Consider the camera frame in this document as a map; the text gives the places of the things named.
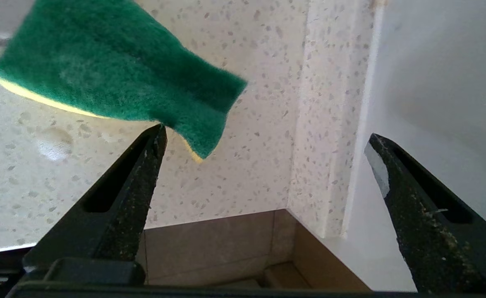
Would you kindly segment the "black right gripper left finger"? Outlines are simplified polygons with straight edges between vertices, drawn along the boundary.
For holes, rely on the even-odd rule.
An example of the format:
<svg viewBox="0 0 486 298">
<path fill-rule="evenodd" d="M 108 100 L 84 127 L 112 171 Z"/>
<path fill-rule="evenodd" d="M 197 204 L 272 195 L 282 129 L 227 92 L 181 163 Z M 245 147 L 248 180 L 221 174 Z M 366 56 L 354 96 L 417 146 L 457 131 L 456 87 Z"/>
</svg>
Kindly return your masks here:
<svg viewBox="0 0 486 298">
<path fill-rule="evenodd" d="M 27 253 L 24 268 L 63 258 L 134 260 L 166 145 L 165 126 L 142 132 Z"/>
</svg>

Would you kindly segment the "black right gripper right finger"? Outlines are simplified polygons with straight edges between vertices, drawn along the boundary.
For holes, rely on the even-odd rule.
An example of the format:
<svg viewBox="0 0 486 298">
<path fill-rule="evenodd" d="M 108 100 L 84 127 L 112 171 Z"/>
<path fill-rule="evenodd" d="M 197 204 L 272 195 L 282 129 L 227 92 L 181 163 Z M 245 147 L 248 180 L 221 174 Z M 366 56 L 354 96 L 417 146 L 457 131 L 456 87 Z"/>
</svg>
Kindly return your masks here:
<svg viewBox="0 0 486 298">
<path fill-rule="evenodd" d="M 486 293 L 485 219 L 390 139 L 364 154 L 418 292 Z"/>
</svg>

